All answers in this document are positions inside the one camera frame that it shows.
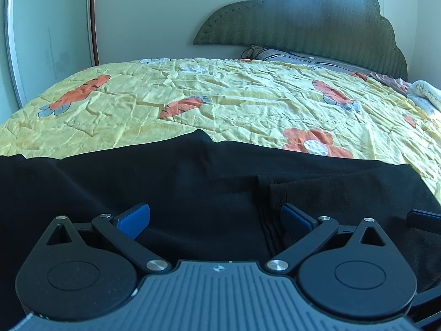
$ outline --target triangular cutout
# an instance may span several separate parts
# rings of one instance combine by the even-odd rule
[[[52,236],[50,237],[47,245],[58,245],[58,244],[67,244],[72,242],[71,237],[69,236],[66,227],[62,224],[58,225],[54,230]]]
[[[376,245],[376,246],[385,246],[386,244],[378,235],[377,231],[374,228],[367,228],[364,232],[363,238],[361,238],[362,244],[368,245]]]

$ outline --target orange flower pattern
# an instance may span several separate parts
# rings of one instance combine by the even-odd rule
[[[354,159],[354,156],[348,150],[333,146],[334,138],[332,135],[321,129],[301,130],[290,128],[283,132],[283,136],[289,139],[289,143],[283,146],[285,150]]]

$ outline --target yellow bedspread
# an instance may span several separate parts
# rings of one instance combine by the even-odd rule
[[[408,163],[441,201],[439,122],[374,79],[286,63],[183,59],[92,67],[1,125],[0,154],[64,158],[197,128],[215,142]]]

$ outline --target white blanket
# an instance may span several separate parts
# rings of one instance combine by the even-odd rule
[[[407,90],[407,98],[429,117],[441,119],[441,91],[426,81],[416,81]]]

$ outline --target white wall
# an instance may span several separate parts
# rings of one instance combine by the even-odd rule
[[[0,0],[0,123],[18,111],[14,86],[10,77],[4,32],[4,0]]]
[[[418,0],[418,24],[410,81],[441,88],[441,0]]]
[[[378,0],[382,16],[390,21],[400,48],[410,69],[415,48],[418,0]]]
[[[100,63],[139,58],[237,58],[243,47],[193,46],[210,14],[242,0],[96,0]],[[379,0],[396,32],[397,45],[411,64],[417,0]]]

